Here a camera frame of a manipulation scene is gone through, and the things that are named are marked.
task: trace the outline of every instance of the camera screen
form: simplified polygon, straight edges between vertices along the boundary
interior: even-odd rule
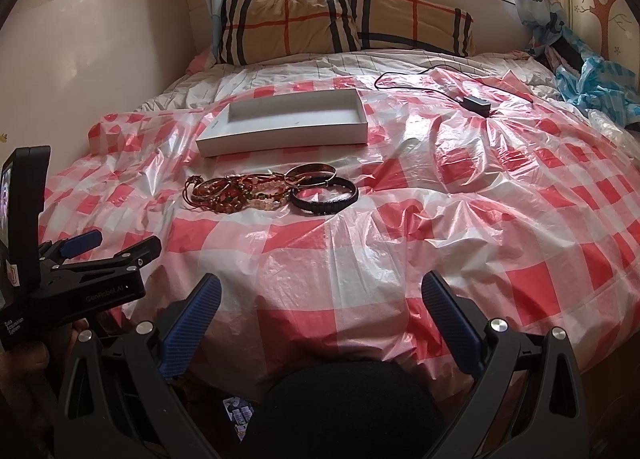
[[[9,165],[2,172],[0,184],[0,241],[9,247],[9,186],[11,184],[11,169]]]

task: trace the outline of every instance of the power adapter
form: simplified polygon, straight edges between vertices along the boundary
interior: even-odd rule
[[[465,96],[460,103],[464,108],[475,112],[478,116],[488,118],[491,114],[491,102],[483,100],[482,98],[476,98],[475,96]]]

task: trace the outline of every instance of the blue gripper pad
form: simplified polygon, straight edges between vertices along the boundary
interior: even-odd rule
[[[207,273],[189,297],[173,326],[160,342],[160,374],[167,381],[184,374],[222,301],[220,279]]]
[[[65,241],[60,248],[60,257],[63,259],[74,259],[78,255],[97,248],[102,243],[102,234],[99,230],[91,230]]]
[[[449,285],[436,271],[422,279],[422,301],[447,343],[456,365],[478,379],[484,372],[482,340],[453,298]]]

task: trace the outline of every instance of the plaid pillowcase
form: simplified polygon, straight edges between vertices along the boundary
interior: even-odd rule
[[[424,49],[475,54],[474,20],[461,9],[425,0],[350,0],[363,49]]]
[[[218,57],[248,65],[292,54],[359,51],[348,0],[223,0]]]

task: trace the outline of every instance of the red and white checkered plastic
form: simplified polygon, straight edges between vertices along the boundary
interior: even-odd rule
[[[287,371],[338,357],[396,360],[440,399],[462,389],[468,378],[420,299],[431,269],[488,317],[532,332],[565,327],[587,368],[640,325],[640,174],[512,74],[484,81],[520,97],[434,70],[382,84],[474,94],[494,104],[492,117],[435,93],[376,90],[365,76],[264,87],[205,110],[105,116],[89,133],[91,155],[49,179],[40,235],[100,229],[102,246],[85,258],[157,235],[146,297],[124,307],[133,321],[218,275],[222,305],[191,368],[250,399]],[[365,104],[367,146],[197,153],[198,134],[232,100],[345,87]],[[192,174],[304,162],[335,165],[361,198],[327,217],[291,206],[213,214],[182,201]]]

